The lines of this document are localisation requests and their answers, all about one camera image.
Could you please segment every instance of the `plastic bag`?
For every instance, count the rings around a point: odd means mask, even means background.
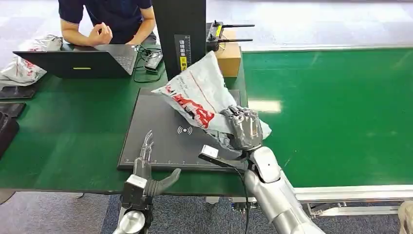
[[[201,60],[152,91],[177,110],[191,125],[205,129],[226,148],[231,148],[226,134],[231,134],[227,120],[220,112],[237,105],[225,87],[217,58],[211,51]],[[271,129],[261,121],[264,139]]]
[[[60,50],[63,39],[54,35],[34,39],[23,46],[23,51],[55,51]],[[38,81],[46,71],[31,62],[14,56],[13,60],[0,72],[0,84],[12,86],[27,86]]]

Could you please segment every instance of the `floor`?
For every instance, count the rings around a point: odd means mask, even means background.
[[[0,69],[11,51],[47,33],[60,35],[57,0],[0,0]],[[88,34],[87,14],[80,31]],[[413,3],[408,1],[276,1],[207,0],[207,20],[254,23],[237,29],[243,50],[315,45],[413,44]],[[87,194],[75,198],[61,193],[16,193],[0,205],[1,233],[110,233],[117,216],[117,197]],[[242,216],[228,202],[211,207],[199,197],[156,199],[151,233],[240,233]],[[180,211],[187,211],[180,216]],[[184,224],[178,224],[180,218]],[[394,215],[320,218],[327,233],[398,233]],[[259,210],[251,233],[271,233]]]

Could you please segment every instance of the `laptop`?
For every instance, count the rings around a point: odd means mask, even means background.
[[[240,92],[230,90],[237,103]],[[117,168],[132,170],[133,162],[139,156],[146,133],[153,132],[153,147],[150,156],[152,170],[172,171],[176,168],[190,171],[225,171],[223,168],[198,158],[203,145],[219,150],[218,156],[235,159],[240,153],[222,148],[201,128],[190,125],[176,110],[167,104],[163,97],[155,96],[148,89],[141,89],[133,111],[133,117],[125,138]],[[245,163],[239,163],[237,169],[244,171]]]
[[[130,45],[62,46],[61,51],[13,51],[60,78],[120,78],[132,74],[138,52]]]

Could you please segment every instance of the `wireless charging symbol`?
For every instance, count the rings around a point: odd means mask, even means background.
[[[192,134],[192,127],[187,127],[187,128],[183,128],[182,126],[179,126],[178,127],[178,134],[181,134],[181,133],[186,133],[186,134],[188,134],[188,135],[191,135]]]

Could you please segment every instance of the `black cable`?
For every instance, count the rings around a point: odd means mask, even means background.
[[[244,187],[244,193],[245,193],[245,210],[246,210],[246,222],[245,222],[245,234],[248,233],[248,228],[249,228],[249,201],[248,201],[248,192],[246,191],[246,185],[245,185],[245,178],[242,176],[242,174],[238,171],[236,167],[233,167],[234,170],[238,173],[238,176],[241,179],[241,182],[243,183]]]
[[[162,71],[157,71],[157,70],[153,71],[153,70],[149,70],[149,69],[145,68],[145,66],[137,66],[137,65],[139,64],[140,60],[148,62],[148,59],[156,58],[157,56],[159,56],[161,54],[161,49],[160,48],[146,48],[143,45],[136,45],[135,46],[135,51],[138,52],[138,55],[140,57],[136,61],[136,65],[133,68],[134,69],[133,81],[135,81],[137,83],[153,83],[153,82],[159,81],[161,79],[163,73],[165,72],[165,69],[163,69]],[[145,71],[145,70],[149,71],[149,72],[152,72],[152,73],[157,73],[158,77],[156,79],[137,80],[135,78],[136,71]]]

